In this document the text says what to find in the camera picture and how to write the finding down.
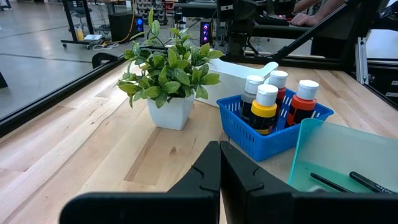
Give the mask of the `black diagonal frame brace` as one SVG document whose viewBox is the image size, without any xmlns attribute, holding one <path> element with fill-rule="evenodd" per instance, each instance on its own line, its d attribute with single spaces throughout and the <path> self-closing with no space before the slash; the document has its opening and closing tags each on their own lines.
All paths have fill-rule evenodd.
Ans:
<svg viewBox="0 0 398 224">
<path fill-rule="evenodd" d="M 299 36 L 294 42 L 292 42 L 287 46 L 282 47 L 277 53 L 271 54 L 270 56 L 268 56 L 268 58 L 272 58 L 275 61 L 286 58 L 288 54 L 292 53 L 294 50 L 296 50 L 306 41 L 315 36 L 318 32 L 324 30 L 327 26 L 329 26 L 335 20 L 339 19 L 343 14 L 345 14 L 351 8 L 356 7 L 356 5 L 360 4 L 361 1 L 362 0 L 346 0 L 342 6 L 331 12 L 328 16 L 324 17 L 312 28 L 308 29 L 304 34 Z"/>
</svg>

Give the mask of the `teal translucent plastic bin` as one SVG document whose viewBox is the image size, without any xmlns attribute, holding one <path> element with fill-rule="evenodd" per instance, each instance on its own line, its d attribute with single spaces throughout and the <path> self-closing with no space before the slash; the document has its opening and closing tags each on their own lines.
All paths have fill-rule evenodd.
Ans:
<svg viewBox="0 0 398 224">
<path fill-rule="evenodd" d="M 316 174 L 351 192 L 370 193 L 371 189 L 349 176 L 352 172 L 398 194 L 398 139 L 317 119 L 303 120 L 289 185 L 303 192 L 317 187 L 333 191 L 311 176 Z"/>
</svg>

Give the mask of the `green plant in white pot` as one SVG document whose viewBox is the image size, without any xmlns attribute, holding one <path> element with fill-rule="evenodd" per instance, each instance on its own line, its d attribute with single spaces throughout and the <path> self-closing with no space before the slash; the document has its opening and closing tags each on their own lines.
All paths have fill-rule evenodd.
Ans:
<svg viewBox="0 0 398 224">
<path fill-rule="evenodd" d="M 146 47 L 133 42 L 126 50 L 127 64 L 137 65 L 141 74 L 127 70 L 117 87 L 127 94 L 129 103 L 146 100 L 150 116 L 157 127 L 182 130 L 190 116 L 196 98 L 208 99 L 206 86 L 220 83 L 220 76 L 211 72 L 211 60 L 224 54 L 212 50 L 209 44 L 191 46 L 185 30 L 171 29 L 173 45 L 166 46 L 159 39 L 160 22 L 154 12 L 148 16 Z"/>
</svg>

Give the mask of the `yellow paint bottle white cap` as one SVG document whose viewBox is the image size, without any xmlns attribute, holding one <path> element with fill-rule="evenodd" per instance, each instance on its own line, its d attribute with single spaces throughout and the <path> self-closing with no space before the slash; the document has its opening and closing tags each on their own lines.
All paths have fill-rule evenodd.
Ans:
<svg viewBox="0 0 398 224">
<path fill-rule="evenodd" d="M 252 101 L 249 125 L 265 136 L 272 132 L 277 111 L 276 98 L 279 89 L 270 84 L 261 84 L 257 88 L 256 98 Z"/>
</svg>

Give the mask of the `grey paint bottle white cap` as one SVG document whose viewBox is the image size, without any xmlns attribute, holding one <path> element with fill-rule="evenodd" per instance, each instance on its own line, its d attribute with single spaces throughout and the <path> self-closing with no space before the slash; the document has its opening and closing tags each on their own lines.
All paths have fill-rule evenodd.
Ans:
<svg viewBox="0 0 398 224">
<path fill-rule="evenodd" d="M 244 90 L 241 93 L 239 104 L 239 114 L 245 123 L 249 122 L 251 106 L 252 102 L 256 99 L 257 88 L 259 85 L 263 84 L 264 81 L 265 78 L 259 75 L 248 75 L 246 77 Z"/>
</svg>

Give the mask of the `person's hand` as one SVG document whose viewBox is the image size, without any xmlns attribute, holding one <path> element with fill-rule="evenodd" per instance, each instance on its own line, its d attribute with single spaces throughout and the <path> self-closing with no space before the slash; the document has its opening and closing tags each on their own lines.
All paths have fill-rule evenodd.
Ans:
<svg viewBox="0 0 398 224">
<path fill-rule="evenodd" d="M 302 13 L 295 15 L 294 18 L 290 21 L 290 24 L 293 26 L 312 27 L 317 23 L 318 21 L 314 16 L 309 16 L 307 14 L 302 14 Z"/>
</svg>

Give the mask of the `person's forearm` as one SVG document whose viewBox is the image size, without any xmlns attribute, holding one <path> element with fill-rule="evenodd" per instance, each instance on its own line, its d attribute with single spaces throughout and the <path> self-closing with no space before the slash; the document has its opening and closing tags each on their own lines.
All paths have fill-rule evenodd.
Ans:
<svg viewBox="0 0 398 224">
<path fill-rule="evenodd" d="M 310 8 L 319 1 L 321 0 L 301 0 L 295 5 L 293 14 L 297 15 L 299 13 L 302 13 L 302 11 Z M 327 0 L 326 3 L 324 3 L 313 16 L 317 19 L 318 22 L 320 22 L 322 19 L 326 18 L 326 16 L 330 15 L 344 3 L 345 0 Z"/>
</svg>

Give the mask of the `silver aluminium frame post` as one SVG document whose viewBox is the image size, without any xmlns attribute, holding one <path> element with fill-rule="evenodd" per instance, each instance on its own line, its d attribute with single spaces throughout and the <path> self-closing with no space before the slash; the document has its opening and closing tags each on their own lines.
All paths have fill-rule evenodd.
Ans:
<svg viewBox="0 0 398 224">
<path fill-rule="evenodd" d="M 366 39 L 364 37 L 358 37 L 355 46 L 356 52 L 356 79 L 362 85 L 369 84 L 369 73 L 368 73 L 368 58 L 366 51 Z"/>
</svg>

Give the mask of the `red paint bottle white cap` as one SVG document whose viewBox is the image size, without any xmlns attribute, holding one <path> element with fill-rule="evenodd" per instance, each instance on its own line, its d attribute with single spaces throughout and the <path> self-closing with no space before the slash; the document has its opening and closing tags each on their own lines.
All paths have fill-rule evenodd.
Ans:
<svg viewBox="0 0 398 224">
<path fill-rule="evenodd" d="M 279 119 L 280 109 L 282 107 L 282 102 L 285 97 L 286 92 L 286 81 L 287 81 L 288 73 L 281 70 L 273 70 L 270 73 L 268 84 L 274 85 L 278 88 L 277 98 L 276 98 L 276 114 L 275 114 L 275 126 L 277 126 L 277 121 Z"/>
</svg>

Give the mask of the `black table edge rail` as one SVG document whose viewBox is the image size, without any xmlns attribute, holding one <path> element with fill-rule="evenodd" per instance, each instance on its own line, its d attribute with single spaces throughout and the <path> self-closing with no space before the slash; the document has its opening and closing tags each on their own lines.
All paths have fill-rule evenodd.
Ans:
<svg viewBox="0 0 398 224">
<path fill-rule="evenodd" d="M 398 70 L 372 68 L 364 86 L 398 111 Z"/>
<path fill-rule="evenodd" d="M 266 57 L 255 56 L 222 56 L 222 61 L 234 63 L 250 63 L 265 65 L 269 62 L 277 62 L 283 67 L 298 67 L 298 68 L 311 68 L 320 70 L 340 70 L 345 68 L 339 64 L 337 59 L 316 58 L 316 57 L 301 57 L 301 56 L 287 56 L 286 58 L 276 60 Z"/>
<path fill-rule="evenodd" d="M 91 84 L 125 61 L 125 59 L 119 57 L 116 60 L 100 65 L 82 77 L 70 81 L 60 88 L 57 88 L 56 90 L 44 95 L 38 100 L 25 105 L 24 107 L 3 118 L 0 118 L 0 138 L 9 134 L 23 124 L 26 124 L 28 121 L 47 111 L 65 98 L 68 98 L 72 94 Z"/>
</svg>

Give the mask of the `computer tower with purple lights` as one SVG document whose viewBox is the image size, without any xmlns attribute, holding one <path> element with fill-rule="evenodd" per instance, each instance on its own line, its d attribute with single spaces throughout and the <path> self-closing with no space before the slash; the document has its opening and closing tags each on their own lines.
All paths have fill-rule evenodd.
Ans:
<svg viewBox="0 0 398 224">
<path fill-rule="evenodd" d="M 200 22 L 200 46 L 212 43 L 212 32 L 213 30 L 210 21 Z"/>
</svg>

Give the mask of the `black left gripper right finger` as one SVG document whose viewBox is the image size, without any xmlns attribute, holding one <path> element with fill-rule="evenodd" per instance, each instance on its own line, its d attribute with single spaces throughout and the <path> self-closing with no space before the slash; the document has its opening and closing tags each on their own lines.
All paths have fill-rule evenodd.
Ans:
<svg viewBox="0 0 398 224">
<path fill-rule="evenodd" d="M 293 224 L 295 189 L 220 142 L 221 191 L 229 224 Z"/>
</svg>

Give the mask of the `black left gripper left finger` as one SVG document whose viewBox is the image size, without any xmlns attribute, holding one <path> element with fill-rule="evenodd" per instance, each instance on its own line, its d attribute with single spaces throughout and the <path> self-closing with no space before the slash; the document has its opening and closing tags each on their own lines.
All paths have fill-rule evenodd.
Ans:
<svg viewBox="0 0 398 224">
<path fill-rule="evenodd" d="M 169 192 L 176 194 L 220 194 L 221 149 L 218 141 L 210 141 L 187 173 Z"/>
</svg>

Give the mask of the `orange paint bottle white cap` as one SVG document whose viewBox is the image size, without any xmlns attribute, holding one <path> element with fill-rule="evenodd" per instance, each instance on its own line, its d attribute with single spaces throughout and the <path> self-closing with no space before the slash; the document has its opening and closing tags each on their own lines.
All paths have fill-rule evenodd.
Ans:
<svg viewBox="0 0 398 224">
<path fill-rule="evenodd" d="M 303 119 L 311 117 L 317 103 L 315 97 L 319 86 L 312 80 L 299 81 L 297 92 L 292 97 L 284 128 L 299 124 Z"/>
</svg>

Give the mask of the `black computer case blue light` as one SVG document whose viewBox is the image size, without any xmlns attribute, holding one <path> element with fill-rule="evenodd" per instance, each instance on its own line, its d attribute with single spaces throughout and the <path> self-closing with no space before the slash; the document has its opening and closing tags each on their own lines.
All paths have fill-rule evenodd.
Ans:
<svg viewBox="0 0 398 224">
<path fill-rule="evenodd" d="M 126 43 L 132 36 L 144 31 L 143 18 L 133 16 L 132 11 L 116 12 L 108 18 L 113 42 Z"/>
</svg>

